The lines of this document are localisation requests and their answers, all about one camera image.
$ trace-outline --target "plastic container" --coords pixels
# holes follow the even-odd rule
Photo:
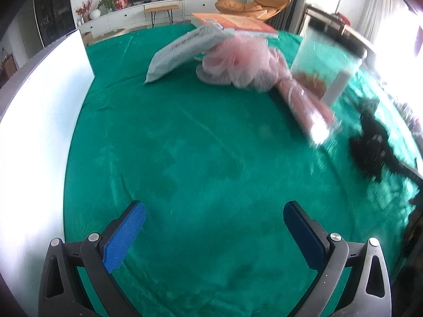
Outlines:
[[[342,35],[312,18],[291,72],[303,86],[331,106],[357,72],[367,51],[352,35]]]

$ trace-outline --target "orange book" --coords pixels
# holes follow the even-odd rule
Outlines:
[[[279,36],[278,31],[273,27],[261,20],[246,16],[217,13],[194,13],[193,15],[194,19],[191,22],[196,27],[205,24],[216,24],[226,31],[237,34],[244,33],[264,38],[277,38]]]

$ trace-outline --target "orange armchair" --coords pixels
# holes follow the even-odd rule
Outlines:
[[[215,7],[223,14],[244,15],[258,20],[267,20],[286,8],[291,0],[254,0],[242,4],[236,0],[217,0]]]

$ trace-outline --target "blue gripper pad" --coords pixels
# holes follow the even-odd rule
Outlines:
[[[283,208],[283,221],[295,243],[298,245],[298,248],[300,248],[309,268],[315,269],[318,272],[322,271],[325,267],[325,248],[291,202],[287,203]]]
[[[110,273],[119,268],[131,244],[145,222],[144,204],[138,202],[104,247],[103,264]]]

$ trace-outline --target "metal screw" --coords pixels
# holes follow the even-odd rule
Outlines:
[[[335,232],[330,234],[330,238],[331,238],[332,241],[335,241],[335,242],[339,242],[340,240],[342,240],[341,235],[337,234]]]
[[[88,236],[88,240],[89,240],[90,242],[95,242],[95,241],[98,241],[98,240],[99,240],[99,238],[100,238],[100,235],[99,235],[99,234],[97,234],[96,232]]]
[[[373,247],[378,247],[380,245],[379,240],[377,238],[371,237],[369,239],[369,243],[373,245]]]
[[[60,243],[60,240],[58,238],[53,238],[52,241],[50,242],[52,247],[56,247],[57,245],[59,245],[59,243]]]

